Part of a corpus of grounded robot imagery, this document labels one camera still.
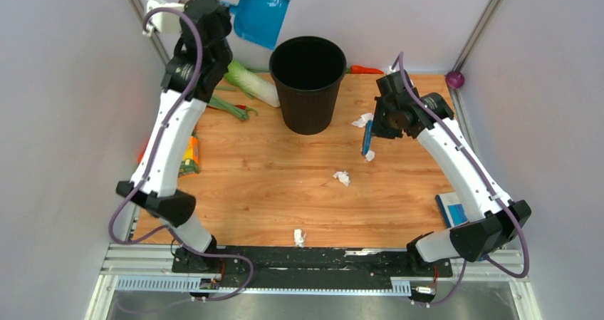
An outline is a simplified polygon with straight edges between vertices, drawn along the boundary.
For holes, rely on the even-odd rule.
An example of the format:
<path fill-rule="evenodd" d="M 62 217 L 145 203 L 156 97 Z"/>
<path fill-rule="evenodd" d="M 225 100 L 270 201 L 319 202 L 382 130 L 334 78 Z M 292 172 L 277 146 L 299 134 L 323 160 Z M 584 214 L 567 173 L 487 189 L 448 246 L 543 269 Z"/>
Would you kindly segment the paper scrap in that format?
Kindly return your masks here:
<path fill-rule="evenodd" d="M 357 128 L 364 128 L 369 121 L 373 120 L 373 118 L 373 113 L 363 113 L 357 120 L 353 121 L 351 125 Z"/>
<path fill-rule="evenodd" d="M 333 174 L 333 178 L 337 179 L 340 183 L 346 187 L 350 186 L 351 180 L 347 171 L 337 171 Z"/>
<path fill-rule="evenodd" d="M 375 152 L 373 150 L 368 150 L 364 157 L 368 162 L 371 162 L 375 159 Z"/>

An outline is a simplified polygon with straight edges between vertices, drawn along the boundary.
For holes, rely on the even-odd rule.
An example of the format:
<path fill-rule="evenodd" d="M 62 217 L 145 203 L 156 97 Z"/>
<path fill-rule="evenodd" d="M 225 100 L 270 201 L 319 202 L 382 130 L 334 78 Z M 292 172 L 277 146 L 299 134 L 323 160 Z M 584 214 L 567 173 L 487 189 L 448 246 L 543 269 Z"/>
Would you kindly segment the blue plastic dustpan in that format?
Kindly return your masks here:
<path fill-rule="evenodd" d="M 234 16 L 235 34 L 248 42 L 274 50 L 291 0 L 220 1 Z"/>

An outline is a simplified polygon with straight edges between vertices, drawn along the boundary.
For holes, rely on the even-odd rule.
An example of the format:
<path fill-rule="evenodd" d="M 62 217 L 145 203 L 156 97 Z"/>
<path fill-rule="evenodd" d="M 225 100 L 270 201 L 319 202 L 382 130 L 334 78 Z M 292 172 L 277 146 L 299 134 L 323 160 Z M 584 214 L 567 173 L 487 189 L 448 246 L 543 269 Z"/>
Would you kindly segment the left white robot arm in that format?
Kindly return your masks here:
<path fill-rule="evenodd" d="M 131 178 L 116 186 L 123 197 L 116 211 L 131 202 L 159 219 L 191 252 L 191 265 L 206 274 L 217 266 L 216 241 L 194 214 L 195 197 L 177 189 L 177 174 L 195 125 L 233 59 L 227 41 L 231 15 L 220 0 L 188 0 L 182 10 L 153 9 L 144 21 L 158 13 L 178 16 L 182 33 L 165 66 L 160 108 L 142 159 Z"/>

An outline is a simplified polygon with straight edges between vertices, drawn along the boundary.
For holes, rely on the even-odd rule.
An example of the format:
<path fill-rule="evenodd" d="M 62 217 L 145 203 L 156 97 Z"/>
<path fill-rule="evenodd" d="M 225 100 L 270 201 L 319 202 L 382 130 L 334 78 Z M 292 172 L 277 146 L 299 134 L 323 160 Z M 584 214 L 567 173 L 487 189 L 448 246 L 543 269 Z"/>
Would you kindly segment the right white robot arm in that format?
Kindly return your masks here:
<path fill-rule="evenodd" d="M 421 277 L 441 259 L 475 262 L 521 236 L 532 213 L 530 206 L 513 200 L 484 169 L 446 100 L 438 93 L 420 96 L 405 72 L 390 73 L 376 84 L 380 95 L 365 142 L 405 135 L 417 140 L 454 188 L 467 217 L 463 224 L 408 243 L 408 270 Z"/>

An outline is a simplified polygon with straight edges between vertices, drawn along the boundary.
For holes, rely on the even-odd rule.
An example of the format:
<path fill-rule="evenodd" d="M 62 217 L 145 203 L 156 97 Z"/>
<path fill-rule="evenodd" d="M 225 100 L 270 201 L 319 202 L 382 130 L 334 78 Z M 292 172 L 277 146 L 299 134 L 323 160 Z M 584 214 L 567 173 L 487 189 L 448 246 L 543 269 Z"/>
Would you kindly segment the blue hand brush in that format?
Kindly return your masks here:
<path fill-rule="evenodd" d="M 361 148 L 361 155 L 366 156 L 370 151 L 371 141 L 372 141 L 372 126 L 373 121 L 368 120 L 364 127 L 364 135 L 363 135 L 363 145 Z"/>

